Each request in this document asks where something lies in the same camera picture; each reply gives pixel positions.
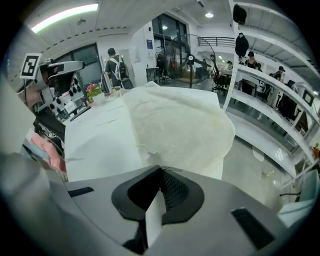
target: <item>ceiling light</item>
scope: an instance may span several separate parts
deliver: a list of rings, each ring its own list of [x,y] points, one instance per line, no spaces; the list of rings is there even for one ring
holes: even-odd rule
[[[212,18],[214,15],[213,15],[212,13],[208,12],[208,13],[205,14],[205,16],[206,16],[207,18]]]
[[[45,20],[41,21],[37,25],[35,25],[31,30],[35,33],[38,33],[39,31],[43,30],[44,28],[50,26],[53,23],[56,23],[58,21],[61,21],[65,18],[71,17],[73,15],[77,14],[83,14],[87,12],[96,11],[98,9],[98,4],[89,4],[84,6],[75,7],[72,9],[64,10],[62,12],[59,12],[49,18],[46,18]]]

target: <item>black bag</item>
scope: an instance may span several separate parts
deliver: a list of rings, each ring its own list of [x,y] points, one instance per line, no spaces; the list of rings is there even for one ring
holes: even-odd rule
[[[233,7],[233,20],[236,23],[244,25],[246,23],[247,12],[245,9],[241,8],[239,5],[234,5]]]
[[[245,38],[244,34],[240,33],[235,40],[235,53],[238,56],[245,56],[249,48],[248,40]]]
[[[119,57],[119,61],[117,61],[114,58],[111,58],[110,61],[114,62],[116,64],[115,71],[112,72],[117,80],[122,81],[125,78],[128,78],[127,76],[127,68],[124,64],[123,60]]]

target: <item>white fabric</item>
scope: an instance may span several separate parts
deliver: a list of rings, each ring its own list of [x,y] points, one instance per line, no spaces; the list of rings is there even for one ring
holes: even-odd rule
[[[198,174],[214,170],[230,150],[235,127],[219,107],[161,88],[154,82],[126,91],[140,153],[150,165]]]

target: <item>gray floor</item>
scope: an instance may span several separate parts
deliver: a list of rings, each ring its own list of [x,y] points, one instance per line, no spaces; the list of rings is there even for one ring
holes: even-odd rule
[[[252,146],[237,137],[223,160],[222,180],[237,186],[274,212],[281,209],[281,185],[289,178],[266,155],[263,161],[258,160],[253,154]]]
[[[180,81],[170,81],[169,84],[161,86],[189,88],[189,84]],[[211,79],[192,85],[193,89],[205,91],[211,91],[212,87]],[[227,93],[218,91],[217,95],[220,105],[223,106]],[[255,123],[287,148],[293,148],[288,139],[283,139],[284,131],[277,124],[272,125],[269,118],[250,106],[231,99],[227,111]],[[268,156],[264,155],[263,161],[258,160],[253,154],[252,145],[238,137],[235,137],[232,148],[223,161],[222,180],[237,186],[274,212],[279,211],[283,205],[283,199],[279,197],[280,187],[289,178],[289,175]]]

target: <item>white shelf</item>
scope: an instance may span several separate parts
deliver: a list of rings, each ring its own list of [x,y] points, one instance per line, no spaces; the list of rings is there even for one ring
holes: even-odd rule
[[[253,69],[251,67],[247,67],[244,65],[238,65],[238,70],[247,74],[250,74],[252,77],[257,78],[261,81],[266,82],[276,88],[278,88],[282,93],[285,93],[292,100],[294,100],[297,105],[304,110],[312,119],[317,123],[320,127],[320,119],[317,114],[313,111],[313,109],[293,90],[291,90],[288,86],[283,84],[282,82],[274,79],[273,77],[260,72],[259,70]]]
[[[274,33],[250,26],[240,25],[239,32],[243,33],[249,42],[255,41],[255,45],[257,46],[264,45],[264,47],[260,49],[259,47],[255,47],[254,49],[257,52],[279,63],[282,63],[283,58],[286,59],[283,64],[294,70],[295,73],[304,78],[310,85],[315,86],[320,82],[320,73],[310,62],[310,57],[290,41]],[[263,49],[269,49],[271,47],[273,50],[277,49],[276,52],[283,58],[276,58],[278,54],[274,53],[270,55],[266,54],[268,50],[262,52]]]
[[[236,136],[262,151],[281,166],[291,177],[294,178],[297,175],[290,152],[276,139],[251,122],[235,114],[226,112],[226,115],[234,124]]]
[[[231,97],[258,110],[259,112],[273,120],[275,123],[277,123],[294,139],[294,141],[300,146],[300,148],[306,154],[308,159],[311,162],[315,161],[311,148],[306,143],[303,136],[295,129],[295,127],[292,124],[290,124],[282,115],[276,112],[272,107],[263,103],[261,100],[258,100],[257,98],[252,97],[237,89],[233,90]]]

